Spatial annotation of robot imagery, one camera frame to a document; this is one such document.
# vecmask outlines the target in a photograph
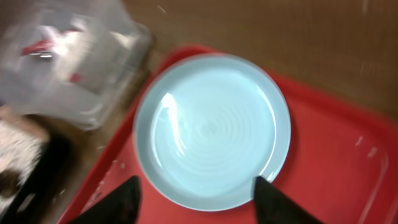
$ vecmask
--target tray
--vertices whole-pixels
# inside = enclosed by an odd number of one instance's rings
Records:
[[[174,50],[144,84],[104,153],[58,223],[78,216],[132,175],[142,178],[138,223],[256,223],[249,202],[223,212],[198,212],[161,196],[136,161],[132,123],[145,89],[167,67],[204,53]],[[325,223],[395,223],[398,220],[398,132],[394,123],[267,71],[283,92],[292,118],[287,160],[274,185]]]

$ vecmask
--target plastic container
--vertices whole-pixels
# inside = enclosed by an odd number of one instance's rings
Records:
[[[223,212],[198,212],[174,204],[151,186],[136,160],[132,123],[145,89],[175,62],[205,53],[220,54],[206,47],[188,46],[165,59],[144,85],[58,223],[72,220],[132,175],[142,179],[138,223],[256,223],[252,202]],[[396,223],[395,124],[267,72],[284,94],[292,118],[289,153],[274,186],[324,223]]]
[[[26,2],[1,41],[0,100],[95,129],[150,44],[119,0]]]

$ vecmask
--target plate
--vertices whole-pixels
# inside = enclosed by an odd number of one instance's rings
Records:
[[[250,201],[255,176],[275,179],[290,132],[285,99],[265,71],[232,55],[199,55],[146,91],[133,135],[140,166],[162,195],[220,211]]]

